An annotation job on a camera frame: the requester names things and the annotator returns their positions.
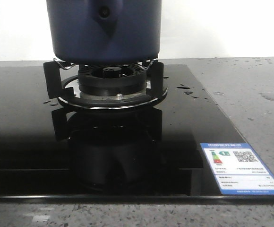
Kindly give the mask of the dark blue cooking pot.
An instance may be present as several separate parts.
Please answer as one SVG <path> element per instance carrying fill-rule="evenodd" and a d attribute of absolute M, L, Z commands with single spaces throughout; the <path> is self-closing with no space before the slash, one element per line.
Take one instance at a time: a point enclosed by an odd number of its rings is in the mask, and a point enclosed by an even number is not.
<path fill-rule="evenodd" d="M 160 0 L 48 0 L 53 51 L 80 64 L 154 59 L 160 49 Z"/>

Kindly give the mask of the black pot support grate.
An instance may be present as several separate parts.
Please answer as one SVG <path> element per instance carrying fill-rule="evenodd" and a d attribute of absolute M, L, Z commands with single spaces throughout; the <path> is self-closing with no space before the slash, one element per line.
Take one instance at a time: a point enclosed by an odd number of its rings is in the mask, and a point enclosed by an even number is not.
<path fill-rule="evenodd" d="M 62 105 L 82 109 L 113 110 L 127 109 L 143 105 L 156 104 L 164 100 L 168 88 L 163 84 L 164 64 L 156 59 L 145 61 L 142 64 L 131 63 L 146 71 L 146 87 L 141 91 L 115 96 L 95 96 L 82 92 L 79 89 L 78 73 L 72 77 L 61 79 L 60 70 L 68 70 L 74 65 L 68 62 L 54 60 L 43 65 L 48 96 L 56 98 Z M 129 64 L 105 65 L 122 66 Z"/>

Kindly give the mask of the black round gas burner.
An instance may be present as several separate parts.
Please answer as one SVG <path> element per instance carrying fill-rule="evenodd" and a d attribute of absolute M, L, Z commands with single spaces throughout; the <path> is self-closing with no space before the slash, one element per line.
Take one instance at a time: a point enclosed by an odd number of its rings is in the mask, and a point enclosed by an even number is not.
<path fill-rule="evenodd" d="M 137 65 L 80 67 L 79 89 L 89 95 L 115 96 L 141 91 L 146 87 L 146 71 Z"/>

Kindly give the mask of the black glass gas hob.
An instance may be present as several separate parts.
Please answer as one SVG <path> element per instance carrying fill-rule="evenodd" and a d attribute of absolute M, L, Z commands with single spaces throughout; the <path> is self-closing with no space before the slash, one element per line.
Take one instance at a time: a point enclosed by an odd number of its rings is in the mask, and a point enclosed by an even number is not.
<path fill-rule="evenodd" d="M 42 67 L 0 67 L 0 201 L 262 203 L 223 195 L 201 143 L 247 143 L 185 65 L 154 107 L 77 111 L 47 97 Z"/>

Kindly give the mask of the blue white energy label sticker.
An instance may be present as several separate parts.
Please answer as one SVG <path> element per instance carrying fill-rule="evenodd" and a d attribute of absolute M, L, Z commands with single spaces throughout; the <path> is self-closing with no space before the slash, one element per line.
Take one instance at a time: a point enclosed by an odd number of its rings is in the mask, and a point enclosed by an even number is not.
<path fill-rule="evenodd" d="M 274 175 L 247 143 L 201 143 L 223 195 L 274 195 Z"/>

